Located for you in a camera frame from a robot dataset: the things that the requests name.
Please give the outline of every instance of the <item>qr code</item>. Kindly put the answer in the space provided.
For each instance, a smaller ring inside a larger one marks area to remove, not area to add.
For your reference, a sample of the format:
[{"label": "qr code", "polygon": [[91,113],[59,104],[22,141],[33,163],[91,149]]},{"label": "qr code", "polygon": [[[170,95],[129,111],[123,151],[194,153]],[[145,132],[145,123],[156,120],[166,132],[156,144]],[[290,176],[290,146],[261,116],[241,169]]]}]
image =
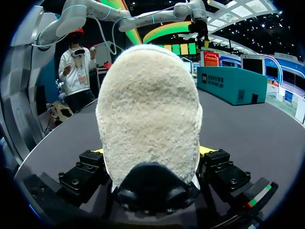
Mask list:
[{"label": "qr code", "polygon": [[243,101],[243,100],[244,100],[244,90],[238,90],[237,101]]}]

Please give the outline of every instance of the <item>human hand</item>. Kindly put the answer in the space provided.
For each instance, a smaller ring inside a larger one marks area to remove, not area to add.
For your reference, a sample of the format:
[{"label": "human hand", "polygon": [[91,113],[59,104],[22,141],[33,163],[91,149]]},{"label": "human hand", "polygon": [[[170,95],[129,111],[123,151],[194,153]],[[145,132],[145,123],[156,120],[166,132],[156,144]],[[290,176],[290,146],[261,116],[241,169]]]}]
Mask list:
[{"label": "human hand", "polygon": [[96,49],[90,49],[91,60],[95,59],[95,56],[96,56]]},{"label": "human hand", "polygon": [[63,75],[66,76],[71,72],[71,65],[67,65],[64,69],[63,69]]}]

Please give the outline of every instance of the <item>white fuzzy mitt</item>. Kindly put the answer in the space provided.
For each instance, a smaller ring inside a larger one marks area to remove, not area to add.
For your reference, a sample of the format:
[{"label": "white fuzzy mitt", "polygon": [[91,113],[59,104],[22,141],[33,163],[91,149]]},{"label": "white fuzzy mitt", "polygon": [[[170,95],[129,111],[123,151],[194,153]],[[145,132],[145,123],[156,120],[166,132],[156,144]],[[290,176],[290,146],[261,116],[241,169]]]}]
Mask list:
[{"label": "white fuzzy mitt", "polygon": [[178,56],[155,45],[123,52],[103,80],[96,107],[113,184],[119,187],[141,162],[158,162],[190,183],[202,115],[192,76]]}]

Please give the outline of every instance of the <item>curved green sign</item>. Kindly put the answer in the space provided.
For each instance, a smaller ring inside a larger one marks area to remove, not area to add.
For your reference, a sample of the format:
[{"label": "curved green sign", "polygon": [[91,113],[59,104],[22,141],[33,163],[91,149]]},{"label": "curved green sign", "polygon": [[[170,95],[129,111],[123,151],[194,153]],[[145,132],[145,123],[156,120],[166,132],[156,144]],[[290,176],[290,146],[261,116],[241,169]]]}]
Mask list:
[{"label": "curved green sign", "polygon": [[156,29],[153,29],[148,34],[145,35],[143,38],[143,43],[147,44],[153,39],[156,39],[161,36],[165,36],[172,33],[177,32],[189,32],[189,25],[191,24],[190,21],[182,21],[182,22],[175,22],[167,25],[160,26]]}]

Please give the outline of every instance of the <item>white hoodie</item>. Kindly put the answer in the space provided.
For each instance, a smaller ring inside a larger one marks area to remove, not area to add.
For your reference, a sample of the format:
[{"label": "white hoodie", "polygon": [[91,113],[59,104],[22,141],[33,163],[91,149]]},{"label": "white hoodie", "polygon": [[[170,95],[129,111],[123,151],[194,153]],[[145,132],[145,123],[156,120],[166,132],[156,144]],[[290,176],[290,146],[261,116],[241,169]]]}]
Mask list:
[{"label": "white hoodie", "polygon": [[[89,70],[96,66],[96,60],[91,60],[90,51],[87,48],[83,48],[85,54],[82,59],[80,59],[82,63],[76,64],[71,55],[73,50],[76,49],[79,48],[68,49],[61,56],[61,62],[58,68],[59,78],[64,82],[63,88],[66,96],[90,89]],[[63,70],[67,65],[71,65],[71,72],[64,76]],[[79,72],[82,74],[82,80],[79,79]]]}]

